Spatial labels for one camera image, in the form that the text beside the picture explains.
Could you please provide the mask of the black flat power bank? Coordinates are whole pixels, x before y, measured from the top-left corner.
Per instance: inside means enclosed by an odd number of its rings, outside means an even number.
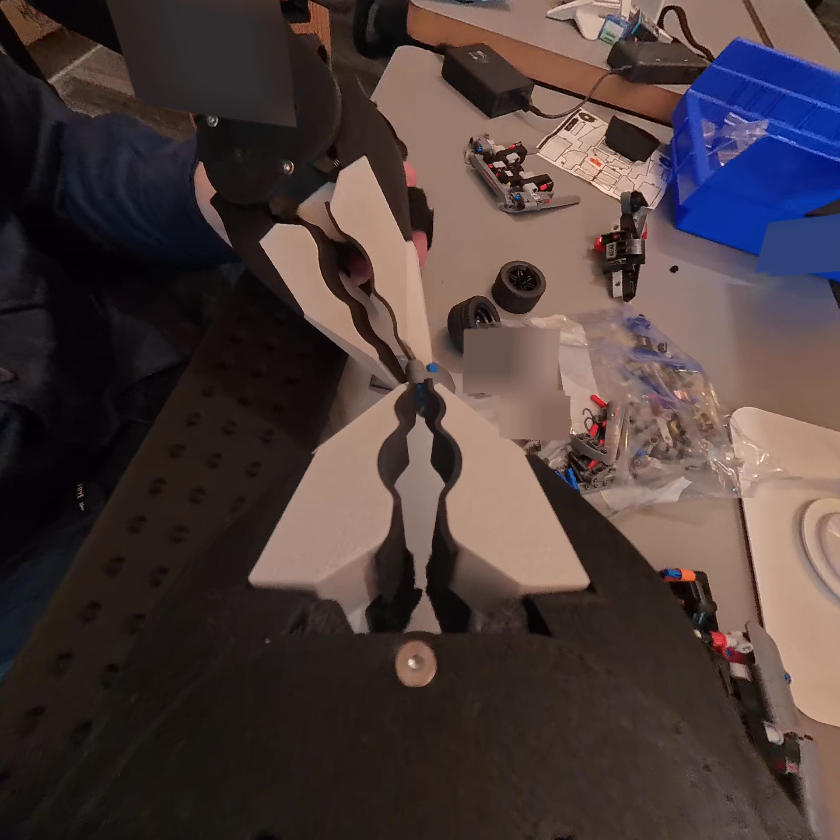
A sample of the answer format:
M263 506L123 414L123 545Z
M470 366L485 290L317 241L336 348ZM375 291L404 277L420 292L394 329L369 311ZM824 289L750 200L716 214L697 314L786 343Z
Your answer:
M676 40L618 41L606 58L606 64L626 81L678 87L691 85L712 61Z

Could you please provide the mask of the blue plastic bin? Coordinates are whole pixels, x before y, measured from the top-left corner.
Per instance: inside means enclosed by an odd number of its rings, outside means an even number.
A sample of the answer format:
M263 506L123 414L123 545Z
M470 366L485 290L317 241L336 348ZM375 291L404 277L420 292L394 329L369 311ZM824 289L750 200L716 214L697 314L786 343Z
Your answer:
M669 159L674 226L759 255L796 239L794 274L838 281L839 76L743 38L679 100Z

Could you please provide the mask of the black power brick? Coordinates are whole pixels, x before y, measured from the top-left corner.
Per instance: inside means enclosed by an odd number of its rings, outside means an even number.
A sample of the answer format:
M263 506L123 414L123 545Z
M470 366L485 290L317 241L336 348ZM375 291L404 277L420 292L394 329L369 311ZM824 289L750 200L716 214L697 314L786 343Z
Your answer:
M489 119L531 106L533 81L484 44L447 46L442 78Z

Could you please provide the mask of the person's left forearm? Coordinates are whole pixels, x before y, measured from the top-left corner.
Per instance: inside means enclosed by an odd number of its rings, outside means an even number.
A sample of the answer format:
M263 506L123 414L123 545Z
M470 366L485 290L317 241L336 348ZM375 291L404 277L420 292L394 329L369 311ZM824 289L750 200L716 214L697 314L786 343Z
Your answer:
M196 136L128 115L73 111L12 59L1 62L2 211L91 245L170 266L238 258L196 197Z

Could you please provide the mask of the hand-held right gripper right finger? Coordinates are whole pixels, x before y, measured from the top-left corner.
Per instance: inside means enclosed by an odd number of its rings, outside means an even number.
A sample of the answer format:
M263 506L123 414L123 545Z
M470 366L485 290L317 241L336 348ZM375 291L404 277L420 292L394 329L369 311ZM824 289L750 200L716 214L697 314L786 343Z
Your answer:
M469 630L510 602L591 584L525 455L456 394L423 386L440 492L426 594L443 634Z

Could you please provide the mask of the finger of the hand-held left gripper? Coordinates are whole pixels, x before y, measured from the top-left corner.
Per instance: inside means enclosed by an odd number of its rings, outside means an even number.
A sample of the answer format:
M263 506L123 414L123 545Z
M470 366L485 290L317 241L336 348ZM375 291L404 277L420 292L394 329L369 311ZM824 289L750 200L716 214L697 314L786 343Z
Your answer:
M414 244L405 241L367 158L338 176L329 213L334 226L364 252L371 291L351 295L364 305L373 331L398 361L434 361L421 267Z
M362 294L342 279L325 234L305 224L276 224L260 244L311 325L381 381L406 383L395 353L371 325Z

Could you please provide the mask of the black perforated board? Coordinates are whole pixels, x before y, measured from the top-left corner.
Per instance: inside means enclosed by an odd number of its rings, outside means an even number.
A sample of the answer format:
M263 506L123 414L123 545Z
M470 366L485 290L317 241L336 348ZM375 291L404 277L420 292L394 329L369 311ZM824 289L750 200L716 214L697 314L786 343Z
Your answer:
M328 424L346 354L249 273L212 327L2 681L2 838L49 811L125 706L119 691L182 574Z

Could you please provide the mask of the black foam pouch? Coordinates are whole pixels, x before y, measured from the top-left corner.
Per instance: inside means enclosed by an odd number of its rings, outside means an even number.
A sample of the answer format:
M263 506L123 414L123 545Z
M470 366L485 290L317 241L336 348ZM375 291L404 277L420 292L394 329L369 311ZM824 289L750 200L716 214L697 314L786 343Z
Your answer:
M617 116L607 124L603 142L611 152L633 163L649 161L662 144L653 134Z

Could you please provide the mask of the clear bag of brick pieces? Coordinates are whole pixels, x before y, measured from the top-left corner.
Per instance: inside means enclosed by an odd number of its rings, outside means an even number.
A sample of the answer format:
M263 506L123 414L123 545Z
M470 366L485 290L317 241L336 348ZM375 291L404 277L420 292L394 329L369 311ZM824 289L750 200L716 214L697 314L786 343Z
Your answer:
M570 432L539 456L609 517L793 477L724 410L702 365L630 308L564 320L559 367Z

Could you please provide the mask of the white plastic part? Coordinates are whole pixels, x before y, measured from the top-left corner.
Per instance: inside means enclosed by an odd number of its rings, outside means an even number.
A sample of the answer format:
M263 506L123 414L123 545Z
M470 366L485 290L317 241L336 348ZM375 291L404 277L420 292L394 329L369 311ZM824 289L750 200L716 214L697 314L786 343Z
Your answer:
M622 1L567 1L552 7L545 17L558 22L572 22L587 40L599 39L607 15L627 15Z

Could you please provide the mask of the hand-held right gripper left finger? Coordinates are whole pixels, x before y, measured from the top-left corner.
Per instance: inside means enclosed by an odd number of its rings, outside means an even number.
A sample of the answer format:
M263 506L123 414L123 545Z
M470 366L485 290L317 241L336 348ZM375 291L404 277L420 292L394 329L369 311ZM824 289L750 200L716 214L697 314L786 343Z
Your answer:
M362 611L374 633L406 630L421 600L396 482L419 387L397 386L314 452L248 582Z

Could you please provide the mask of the dark grey brick panel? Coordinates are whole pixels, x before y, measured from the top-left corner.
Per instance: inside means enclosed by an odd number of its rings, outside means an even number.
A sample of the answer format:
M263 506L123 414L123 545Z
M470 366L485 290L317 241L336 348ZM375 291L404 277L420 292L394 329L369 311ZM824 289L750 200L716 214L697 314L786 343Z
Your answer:
M437 363L424 364L420 360L409 360L406 364L408 393L413 398L415 412L427 423L438 417L439 400L436 392Z

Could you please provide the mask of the flat brick assembly grey blade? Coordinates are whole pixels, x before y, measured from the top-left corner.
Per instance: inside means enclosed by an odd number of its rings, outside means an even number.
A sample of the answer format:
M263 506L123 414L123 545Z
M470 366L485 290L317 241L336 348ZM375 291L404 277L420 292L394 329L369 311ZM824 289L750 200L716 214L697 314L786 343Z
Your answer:
M529 169L529 150L521 142L497 143L487 133L469 139L465 163L478 174L505 214L519 216L579 205L576 194L558 194L550 174Z

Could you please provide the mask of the large toy brick car model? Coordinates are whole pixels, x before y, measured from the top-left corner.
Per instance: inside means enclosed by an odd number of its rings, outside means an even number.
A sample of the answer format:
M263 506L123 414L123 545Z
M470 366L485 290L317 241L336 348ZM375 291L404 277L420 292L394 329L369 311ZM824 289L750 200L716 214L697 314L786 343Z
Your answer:
M816 756L811 738L801 732L791 678L774 640L755 623L742 631L721 630L706 573L665 568L659 575L718 667L753 745L776 780L803 799L806 785L818 774Z

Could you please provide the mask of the white book stand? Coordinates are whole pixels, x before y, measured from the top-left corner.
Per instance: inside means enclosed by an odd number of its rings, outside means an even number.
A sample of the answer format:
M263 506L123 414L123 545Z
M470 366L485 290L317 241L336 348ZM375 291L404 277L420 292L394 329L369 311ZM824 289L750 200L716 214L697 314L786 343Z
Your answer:
M839 433L742 407L731 416L762 625L797 708L839 725Z

